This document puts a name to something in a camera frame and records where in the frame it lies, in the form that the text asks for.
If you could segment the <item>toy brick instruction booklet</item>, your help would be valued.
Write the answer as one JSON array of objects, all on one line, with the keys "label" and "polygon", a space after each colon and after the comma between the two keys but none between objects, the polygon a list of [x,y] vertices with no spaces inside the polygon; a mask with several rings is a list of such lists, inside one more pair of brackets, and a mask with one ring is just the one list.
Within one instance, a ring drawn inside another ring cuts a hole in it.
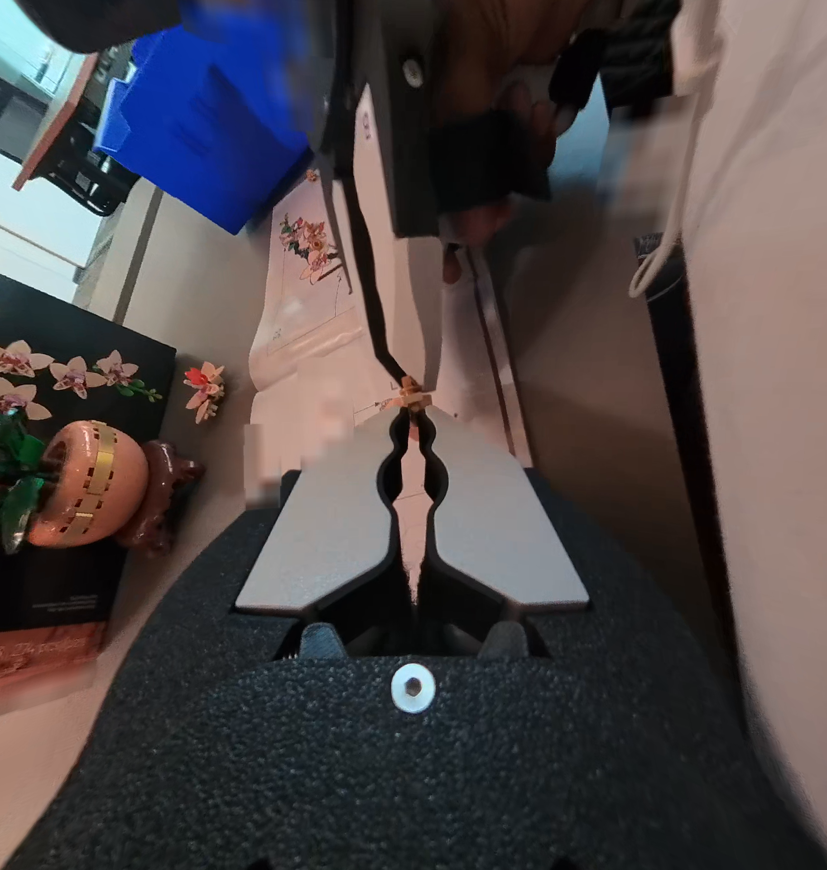
[{"label": "toy brick instruction booklet", "polygon": [[[400,403],[372,355],[333,243],[314,169],[275,206],[266,299],[249,356],[256,388],[245,428],[245,483],[278,482],[354,426]],[[462,276],[442,290],[441,373],[433,403],[505,447],[532,454],[498,300],[480,251],[458,254]]]}]

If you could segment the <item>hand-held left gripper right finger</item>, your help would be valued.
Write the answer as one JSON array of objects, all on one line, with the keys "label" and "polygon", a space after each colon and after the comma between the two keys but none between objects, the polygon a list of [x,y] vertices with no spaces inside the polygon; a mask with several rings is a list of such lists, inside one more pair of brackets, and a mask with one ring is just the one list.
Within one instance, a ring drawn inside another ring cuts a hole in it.
[{"label": "hand-held left gripper right finger", "polygon": [[586,609],[589,594],[517,459],[432,406],[418,427],[432,500],[420,616],[522,620]]}]

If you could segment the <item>brown-edged table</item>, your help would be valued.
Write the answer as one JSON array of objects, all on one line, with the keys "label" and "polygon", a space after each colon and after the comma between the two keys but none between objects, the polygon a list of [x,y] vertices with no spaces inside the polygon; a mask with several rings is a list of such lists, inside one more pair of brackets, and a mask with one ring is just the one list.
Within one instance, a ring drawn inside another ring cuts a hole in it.
[{"label": "brown-edged table", "polygon": [[102,53],[92,53],[73,58],[21,162],[13,190],[23,190],[32,180],[48,179],[64,158],[73,125],[99,119],[105,81],[100,71],[102,57]]}]

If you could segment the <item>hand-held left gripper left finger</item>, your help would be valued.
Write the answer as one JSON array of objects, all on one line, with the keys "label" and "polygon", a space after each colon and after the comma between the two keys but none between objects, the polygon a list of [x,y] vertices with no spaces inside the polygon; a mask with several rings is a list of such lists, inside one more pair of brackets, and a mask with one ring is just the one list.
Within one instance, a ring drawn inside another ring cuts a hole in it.
[{"label": "hand-held left gripper left finger", "polygon": [[379,411],[299,473],[235,600],[238,612],[304,617],[393,563],[409,424],[406,408]]}]

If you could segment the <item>black flower-print toy box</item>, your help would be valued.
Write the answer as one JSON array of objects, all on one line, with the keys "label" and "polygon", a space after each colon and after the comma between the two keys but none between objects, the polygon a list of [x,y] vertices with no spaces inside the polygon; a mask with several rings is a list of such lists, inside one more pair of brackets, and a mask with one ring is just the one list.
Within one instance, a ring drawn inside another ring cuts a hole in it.
[{"label": "black flower-print toy box", "polygon": [[[71,389],[55,390],[48,368],[33,378],[3,372],[16,386],[36,386],[36,403],[50,411],[49,419],[28,425],[36,438],[49,444],[71,422],[99,420],[138,443],[158,440],[175,375],[173,347],[0,275],[0,348],[19,341],[28,354],[56,363],[82,358],[90,372],[118,352],[124,364],[137,366],[135,380],[160,395],[152,402],[98,386],[88,387],[83,399]],[[128,554],[113,538],[69,549],[25,544],[13,555],[0,540],[0,690],[99,653]]]}]

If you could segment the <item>person's right hand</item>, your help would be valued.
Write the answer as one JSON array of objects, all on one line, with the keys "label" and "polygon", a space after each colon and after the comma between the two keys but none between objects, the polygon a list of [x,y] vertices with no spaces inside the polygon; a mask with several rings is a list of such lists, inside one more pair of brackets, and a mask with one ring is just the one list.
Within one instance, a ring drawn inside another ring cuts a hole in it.
[{"label": "person's right hand", "polygon": [[512,215],[512,196],[547,199],[558,139],[597,77],[608,111],[673,92],[670,31],[680,2],[445,2],[429,168],[452,228],[443,280],[462,275],[460,246],[482,246]]}]

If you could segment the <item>toy brick plant pot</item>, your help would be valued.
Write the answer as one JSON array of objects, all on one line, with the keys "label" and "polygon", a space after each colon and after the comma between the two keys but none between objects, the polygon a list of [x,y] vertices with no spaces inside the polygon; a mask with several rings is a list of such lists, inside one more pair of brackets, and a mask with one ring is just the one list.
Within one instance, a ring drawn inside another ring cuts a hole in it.
[{"label": "toy brick plant pot", "polygon": [[140,444],[101,421],[70,423],[44,443],[23,410],[0,413],[0,546],[13,556],[111,539],[167,555],[181,500],[204,473],[171,443]]}]

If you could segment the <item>dark cabinet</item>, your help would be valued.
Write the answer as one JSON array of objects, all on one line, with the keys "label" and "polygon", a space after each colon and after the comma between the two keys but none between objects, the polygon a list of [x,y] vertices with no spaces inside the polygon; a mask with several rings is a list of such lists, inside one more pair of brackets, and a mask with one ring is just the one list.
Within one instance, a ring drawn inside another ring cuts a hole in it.
[{"label": "dark cabinet", "polygon": [[48,103],[0,77],[0,155],[22,163],[32,148]]}]

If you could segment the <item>beige desk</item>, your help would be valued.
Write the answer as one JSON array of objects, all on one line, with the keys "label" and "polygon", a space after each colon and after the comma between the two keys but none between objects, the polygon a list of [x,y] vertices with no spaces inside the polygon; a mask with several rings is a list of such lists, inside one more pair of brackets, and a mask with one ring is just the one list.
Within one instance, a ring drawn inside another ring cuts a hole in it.
[{"label": "beige desk", "polygon": [[[596,169],[607,141],[602,87],[560,139],[556,200],[524,206],[485,255],[508,335],[535,464],[579,500],[671,596],[719,672],[729,655],[710,594],[680,451],[642,299],[626,296],[637,226],[597,228]],[[55,670],[0,698],[0,868],[59,791],[112,681],[160,602],[245,510],[243,426],[255,389],[247,360],[263,308],[264,232],[231,237],[163,197],[123,325],[174,346],[179,367],[225,364],[230,396],[197,426],[169,395],[163,435],[207,474],[168,557],[132,557],[106,644],[92,663]]]}]

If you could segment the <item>person's pale clothing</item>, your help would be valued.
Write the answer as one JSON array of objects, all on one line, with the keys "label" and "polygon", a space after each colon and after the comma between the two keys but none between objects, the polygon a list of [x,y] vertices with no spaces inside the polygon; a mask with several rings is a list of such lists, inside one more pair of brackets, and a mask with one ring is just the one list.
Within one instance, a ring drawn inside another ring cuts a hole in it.
[{"label": "person's pale clothing", "polygon": [[827,1],[691,6],[683,241],[740,674],[827,851]]}]

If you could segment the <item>toy brick flower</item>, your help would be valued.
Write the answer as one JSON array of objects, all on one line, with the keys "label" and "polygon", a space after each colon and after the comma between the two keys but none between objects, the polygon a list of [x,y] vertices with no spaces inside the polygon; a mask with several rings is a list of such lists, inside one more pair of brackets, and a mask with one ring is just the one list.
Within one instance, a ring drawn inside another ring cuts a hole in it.
[{"label": "toy brick flower", "polygon": [[194,422],[200,425],[213,419],[225,397],[225,366],[204,362],[201,367],[190,367],[184,375],[184,384],[193,390],[187,410],[193,411]]}]

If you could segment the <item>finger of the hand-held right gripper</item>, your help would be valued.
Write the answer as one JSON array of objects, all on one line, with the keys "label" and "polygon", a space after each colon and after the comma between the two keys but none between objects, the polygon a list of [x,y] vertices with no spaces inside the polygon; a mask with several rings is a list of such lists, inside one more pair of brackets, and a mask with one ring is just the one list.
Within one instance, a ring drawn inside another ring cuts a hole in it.
[{"label": "finger of the hand-held right gripper", "polygon": [[417,122],[394,132],[385,89],[365,83],[354,115],[353,179],[375,251],[390,353],[424,392],[442,351],[442,257],[437,208]]},{"label": "finger of the hand-held right gripper", "polygon": [[343,270],[354,294],[359,320],[369,337],[377,362],[397,385],[406,376],[390,353],[386,341],[386,320],[378,293],[375,251],[362,214],[351,172],[335,175],[332,154],[317,152],[327,216],[332,236],[341,254]]}]

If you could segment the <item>blue plastic bin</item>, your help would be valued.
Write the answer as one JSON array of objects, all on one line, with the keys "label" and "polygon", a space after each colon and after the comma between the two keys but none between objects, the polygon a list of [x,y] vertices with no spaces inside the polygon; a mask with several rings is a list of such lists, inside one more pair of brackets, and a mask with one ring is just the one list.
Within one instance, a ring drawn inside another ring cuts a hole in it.
[{"label": "blue plastic bin", "polygon": [[283,82],[279,28],[233,16],[138,38],[112,81],[93,148],[235,235],[313,153]]}]

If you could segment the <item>black chair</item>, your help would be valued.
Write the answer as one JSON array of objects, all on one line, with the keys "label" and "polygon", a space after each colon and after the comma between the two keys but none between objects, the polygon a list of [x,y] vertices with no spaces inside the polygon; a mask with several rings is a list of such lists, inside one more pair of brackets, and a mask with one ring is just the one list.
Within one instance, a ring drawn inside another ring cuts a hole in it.
[{"label": "black chair", "polygon": [[93,215],[107,218],[125,203],[140,175],[94,148],[100,118],[93,103],[80,103],[40,159],[36,177],[49,180]]}]

